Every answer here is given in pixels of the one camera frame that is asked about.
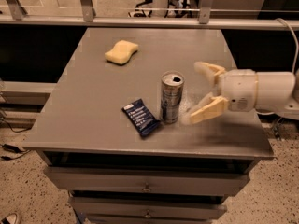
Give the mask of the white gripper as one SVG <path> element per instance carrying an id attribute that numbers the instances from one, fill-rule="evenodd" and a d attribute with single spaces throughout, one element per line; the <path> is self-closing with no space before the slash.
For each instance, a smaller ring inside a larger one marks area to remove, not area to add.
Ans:
<path id="1" fill-rule="evenodd" d="M 234 112 L 249 112 L 254 108 L 257 96 L 257 73 L 250 69 L 236 69 L 226 72 L 216 64 L 196 62 L 194 70 L 203 75 L 210 86 L 219 80 L 220 96 L 208 93 L 197 105 L 189 110 L 190 124 L 214 119 L 227 109 Z"/>

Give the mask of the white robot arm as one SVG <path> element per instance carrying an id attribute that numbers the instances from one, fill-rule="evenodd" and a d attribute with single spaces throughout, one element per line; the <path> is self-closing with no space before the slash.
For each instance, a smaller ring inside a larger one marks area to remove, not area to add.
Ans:
<path id="1" fill-rule="evenodd" d="M 184 116 L 187 124 L 214 119 L 226 110 L 273 112 L 299 120 L 298 75 L 292 72 L 255 72 L 251 69 L 227 71 L 224 67 L 196 62 L 194 70 L 206 77 L 217 93 L 208 93 Z"/>

